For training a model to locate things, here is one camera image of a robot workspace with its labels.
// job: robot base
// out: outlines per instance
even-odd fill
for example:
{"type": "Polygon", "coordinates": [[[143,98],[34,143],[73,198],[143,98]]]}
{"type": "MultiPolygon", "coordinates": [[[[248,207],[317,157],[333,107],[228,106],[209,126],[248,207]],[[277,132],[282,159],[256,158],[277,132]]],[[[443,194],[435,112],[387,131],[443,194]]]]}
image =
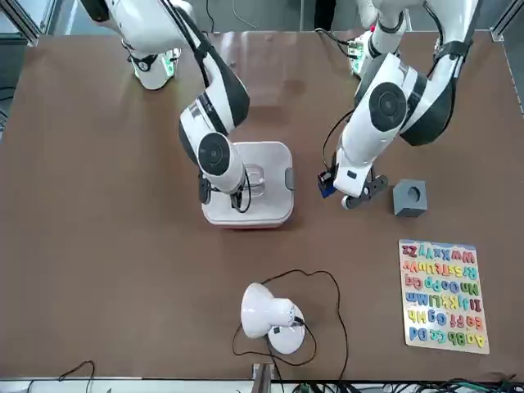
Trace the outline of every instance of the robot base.
{"type": "MultiPolygon", "coordinates": [[[[280,142],[235,143],[251,185],[251,205],[242,214],[231,207],[231,198],[213,192],[210,203],[202,205],[206,219],[226,228],[275,228],[293,211],[293,164],[291,152],[280,142]]],[[[249,198],[242,194],[244,206],[249,198]]]]}
{"type": "Polygon", "coordinates": [[[176,77],[180,53],[180,49],[173,49],[159,54],[148,71],[142,70],[142,68],[147,67],[145,63],[139,62],[138,65],[132,63],[134,76],[140,80],[142,86],[147,90],[163,88],[171,78],[176,77]]]}
{"type": "MultiPolygon", "coordinates": [[[[304,320],[302,311],[295,305],[296,316],[304,320]]],[[[305,337],[305,326],[291,326],[291,327],[273,327],[269,333],[269,342],[275,350],[281,354],[289,355],[296,352],[305,337]]]]}

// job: brown table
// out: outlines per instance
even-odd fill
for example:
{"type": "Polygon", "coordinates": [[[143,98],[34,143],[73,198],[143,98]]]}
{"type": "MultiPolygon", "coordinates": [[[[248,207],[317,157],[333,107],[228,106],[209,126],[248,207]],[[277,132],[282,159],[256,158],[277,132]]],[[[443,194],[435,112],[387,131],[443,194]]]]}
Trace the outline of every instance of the brown table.
{"type": "MultiPolygon", "coordinates": [[[[428,69],[434,40],[407,34],[403,58],[428,69]]],[[[503,48],[488,33],[475,40],[445,134],[419,148],[398,139],[377,162],[391,183],[427,181],[429,211],[399,219],[390,192],[354,211],[318,192],[320,147],[357,85],[338,50],[312,33],[218,36],[253,98],[234,139],[280,140],[296,168],[290,221],[238,232],[205,221],[178,142],[180,110],[201,90],[188,51],[179,79],[148,92],[117,38],[42,38],[0,146],[0,374],[56,376],[95,359],[105,376],[247,378],[259,358],[231,351],[242,293],[300,268],[341,284],[348,379],[523,379],[524,130],[503,48]],[[477,246],[490,355],[406,346],[400,238],[477,246]]],[[[332,284],[296,276],[270,287],[300,305],[318,340],[315,361],[282,366],[284,377],[336,378],[332,284]]],[[[308,340],[294,359],[310,350],[308,340]]]]}

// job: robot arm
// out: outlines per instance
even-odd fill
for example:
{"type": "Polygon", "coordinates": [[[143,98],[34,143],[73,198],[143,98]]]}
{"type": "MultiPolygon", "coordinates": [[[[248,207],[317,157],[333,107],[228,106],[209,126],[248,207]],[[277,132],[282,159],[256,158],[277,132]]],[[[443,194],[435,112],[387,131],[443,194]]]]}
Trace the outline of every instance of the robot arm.
{"type": "Polygon", "coordinates": [[[396,52],[399,30],[387,33],[384,27],[389,29],[395,21],[401,26],[404,22],[399,3],[415,1],[374,2],[379,7],[379,21],[367,38],[372,60],[365,64],[355,94],[355,112],[338,143],[336,164],[320,177],[322,189],[332,181],[335,189],[350,197],[343,201],[348,208],[351,198],[360,198],[371,191],[364,185],[373,162],[397,134],[410,145],[420,146],[433,142],[444,132],[453,113],[456,79],[472,43],[481,0],[427,2],[443,31],[431,78],[405,65],[394,54],[381,54],[377,50],[388,47],[396,52]]]}
{"type": "Polygon", "coordinates": [[[191,48],[206,89],[180,115],[179,137],[190,159],[200,167],[202,203],[209,201],[211,190],[218,190],[230,194],[232,207],[240,211],[246,170],[228,135],[247,117],[250,98],[193,22],[192,6],[183,0],[82,2],[93,20],[122,37],[146,88],[161,87],[167,80],[159,54],[176,47],[191,48]]]}

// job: wire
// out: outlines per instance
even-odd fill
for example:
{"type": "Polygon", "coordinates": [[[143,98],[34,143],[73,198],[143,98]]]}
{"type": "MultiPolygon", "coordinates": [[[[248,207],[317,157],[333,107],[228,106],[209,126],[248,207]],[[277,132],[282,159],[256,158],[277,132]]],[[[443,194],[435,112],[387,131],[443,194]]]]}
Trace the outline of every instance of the wire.
{"type": "Polygon", "coordinates": [[[344,41],[342,39],[339,39],[332,31],[327,31],[325,29],[317,28],[314,30],[316,33],[322,33],[328,36],[340,49],[342,54],[346,57],[353,58],[347,51],[344,50],[342,45],[348,46],[350,43],[348,41],[344,41]]]}
{"type": "Polygon", "coordinates": [[[210,0],[206,0],[206,12],[208,17],[211,19],[211,33],[214,33],[215,31],[215,20],[213,19],[213,16],[210,14],[210,0]]]}
{"type": "Polygon", "coordinates": [[[329,170],[329,167],[328,167],[328,163],[326,162],[326,156],[324,154],[324,151],[326,150],[326,145],[328,144],[328,141],[329,141],[329,138],[332,136],[333,132],[337,129],[337,127],[340,125],[340,123],[342,123],[342,121],[344,121],[344,119],[348,116],[351,116],[353,115],[353,112],[355,111],[355,109],[352,109],[351,111],[345,113],[338,121],[337,123],[333,126],[333,128],[331,129],[331,131],[329,131],[329,134],[326,136],[326,139],[324,139],[324,143],[322,145],[322,161],[324,163],[324,166],[326,167],[327,170],[329,170]]]}
{"type": "Polygon", "coordinates": [[[349,43],[343,39],[340,39],[338,38],[335,33],[333,33],[332,31],[328,31],[328,30],[325,30],[321,27],[318,27],[314,30],[316,33],[323,33],[323,34],[326,34],[330,39],[332,39],[333,41],[339,43],[340,45],[346,45],[348,46],[349,43]]]}
{"type": "Polygon", "coordinates": [[[206,69],[204,67],[204,64],[200,57],[197,56],[197,46],[195,45],[195,42],[193,41],[191,35],[189,34],[189,31],[187,31],[187,28],[185,26],[185,22],[183,18],[180,16],[180,13],[178,12],[177,7],[174,7],[171,2],[163,1],[162,4],[164,5],[164,8],[166,11],[171,15],[171,18],[173,19],[174,23],[178,26],[178,29],[180,30],[180,33],[182,33],[183,37],[187,41],[187,45],[191,48],[193,52],[193,56],[195,57],[196,63],[198,64],[200,68],[200,72],[202,74],[202,79],[204,81],[204,86],[206,88],[209,87],[210,81],[207,77],[206,69]]]}
{"type": "Polygon", "coordinates": [[[83,366],[87,365],[87,364],[91,364],[91,375],[88,379],[88,384],[86,385],[85,387],[85,393],[88,393],[89,392],[89,385],[91,384],[91,381],[94,379],[95,377],[95,362],[93,362],[92,360],[84,360],[81,364],[79,364],[78,366],[76,366],[75,368],[72,368],[71,370],[69,370],[68,372],[66,373],[63,373],[62,375],[60,375],[58,377],[58,381],[59,382],[62,382],[66,379],[66,377],[68,377],[69,375],[71,375],[72,373],[76,373],[77,371],[79,371],[83,366]]]}
{"type": "MultiPolygon", "coordinates": [[[[277,276],[273,276],[271,278],[268,278],[267,280],[263,281],[262,282],[262,285],[265,285],[267,284],[268,282],[272,282],[278,278],[282,278],[282,277],[285,277],[287,276],[288,274],[291,274],[291,273],[302,273],[304,274],[306,277],[311,277],[311,276],[314,276],[315,274],[326,274],[327,276],[330,277],[330,279],[333,281],[333,283],[335,284],[335,287],[337,288],[337,317],[338,317],[338,320],[339,322],[341,323],[341,326],[342,326],[342,330],[344,331],[344,338],[346,340],[346,357],[344,359],[344,364],[342,365],[342,370],[341,370],[341,374],[338,378],[338,383],[337,383],[337,389],[338,389],[338,386],[340,385],[341,383],[341,380],[342,380],[342,377],[344,377],[344,372],[346,371],[346,367],[347,367],[347,362],[348,362],[348,359],[350,357],[350,348],[349,348],[349,343],[348,343],[348,339],[347,339],[347,331],[346,331],[346,326],[344,324],[344,321],[342,320],[342,316],[341,316],[341,289],[340,287],[338,286],[338,282],[336,281],[336,279],[333,277],[333,275],[331,273],[329,273],[327,270],[315,270],[314,272],[312,273],[306,273],[304,270],[302,269],[293,269],[293,270],[288,270],[287,272],[284,272],[284,273],[281,273],[277,276]]],[[[314,336],[313,336],[313,333],[311,333],[311,331],[309,330],[308,326],[306,324],[305,325],[305,328],[308,330],[309,334],[313,337],[313,340],[314,340],[314,336]]],[[[316,353],[317,351],[317,341],[314,342],[314,352],[316,353]]]]}
{"type": "MultiPolygon", "coordinates": [[[[424,9],[427,11],[427,13],[429,14],[429,16],[435,21],[435,25],[436,25],[436,28],[439,30],[439,42],[438,42],[438,46],[442,46],[442,44],[444,43],[444,31],[442,30],[442,24],[440,23],[440,20],[438,18],[438,16],[435,14],[435,12],[433,12],[433,10],[429,7],[429,5],[427,4],[427,2],[424,3],[424,9]]],[[[436,67],[436,61],[433,61],[433,64],[431,66],[431,69],[429,70],[429,72],[427,73],[427,77],[429,78],[431,76],[431,74],[433,74],[433,71],[435,70],[435,67],[436,67]]]]}
{"type": "Polygon", "coordinates": [[[251,183],[249,182],[249,176],[247,175],[247,170],[244,168],[244,175],[246,176],[246,183],[247,183],[247,191],[249,193],[249,199],[247,200],[247,206],[242,210],[240,206],[234,206],[235,210],[238,213],[244,214],[246,213],[250,206],[251,206],[251,183]]]}
{"type": "Polygon", "coordinates": [[[424,9],[427,11],[429,16],[435,21],[436,28],[439,30],[439,46],[444,43],[444,32],[442,30],[442,24],[440,23],[440,20],[438,16],[433,12],[433,10],[429,7],[427,2],[424,2],[424,9]]]}
{"type": "Polygon", "coordinates": [[[307,330],[307,332],[309,333],[309,335],[311,336],[311,338],[313,339],[313,343],[314,343],[314,349],[313,349],[313,354],[311,355],[311,357],[307,360],[305,360],[304,362],[300,362],[300,363],[291,363],[291,362],[288,362],[287,360],[281,358],[280,356],[278,355],[270,355],[270,354],[265,354],[264,352],[256,352],[254,350],[247,350],[245,352],[236,352],[235,351],[235,340],[237,339],[237,336],[238,336],[238,333],[240,332],[240,329],[242,328],[242,324],[238,325],[237,327],[237,330],[235,331],[235,334],[233,335],[233,341],[231,343],[231,347],[233,348],[233,353],[236,355],[236,356],[243,356],[243,355],[260,355],[260,356],[268,356],[269,358],[273,359],[273,361],[275,359],[278,359],[280,360],[281,362],[287,364],[288,366],[292,366],[292,367],[300,367],[300,366],[305,366],[307,363],[311,363],[315,357],[315,355],[317,354],[317,340],[314,338],[314,335],[313,333],[310,331],[309,327],[307,324],[304,323],[304,327],[305,327],[305,330],[307,330]]]}
{"type": "Polygon", "coordinates": [[[231,8],[233,9],[233,14],[237,17],[237,19],[239,19],[241,22],[243,22],[245,25],[248,25],[249,27],[251,27],[253,30],[258,30],[256,28],[255,25],[253,25],[252,23],[249,23],[247,20],[245,19],[242,19],[238,14],[237,12],[235,11],[235,0],[233,0],[233,2],[231,3],[231,8]]]}

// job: gray cube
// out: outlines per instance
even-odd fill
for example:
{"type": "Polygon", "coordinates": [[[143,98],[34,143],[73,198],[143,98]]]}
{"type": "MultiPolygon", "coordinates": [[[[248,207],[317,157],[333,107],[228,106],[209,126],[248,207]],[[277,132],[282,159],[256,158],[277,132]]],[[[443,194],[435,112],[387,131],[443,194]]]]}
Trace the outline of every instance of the gray cube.
{"type": "Polygon", "coordinates": [[[393,207],[400,217],[418,217],[427,210],[426,182],[403,178],[393,188],[393,207]]]}

